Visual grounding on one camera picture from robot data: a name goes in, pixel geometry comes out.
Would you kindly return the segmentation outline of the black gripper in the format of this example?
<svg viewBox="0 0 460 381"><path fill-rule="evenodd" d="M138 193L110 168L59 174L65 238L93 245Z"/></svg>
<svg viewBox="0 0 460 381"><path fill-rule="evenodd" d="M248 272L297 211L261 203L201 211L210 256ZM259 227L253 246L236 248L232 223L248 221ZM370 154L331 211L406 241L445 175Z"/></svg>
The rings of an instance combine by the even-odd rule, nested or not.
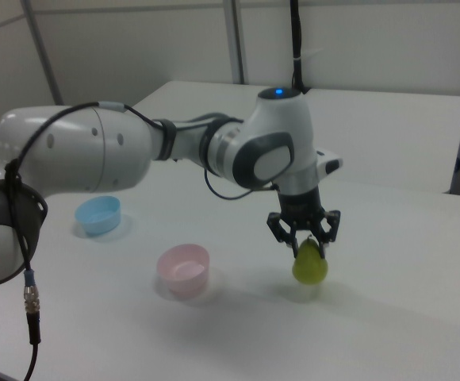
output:
<svg viewBox="0 0 460 381"><path fill-rule="evenodd" d="M316 238L320 256L325 257L325 246L337 237L340 211L326 211L321 205L319 188L303 194L278 194L281 212L269 213L266 224L279 243L292 249L297 257L297 231L309 231Z"/></svg>

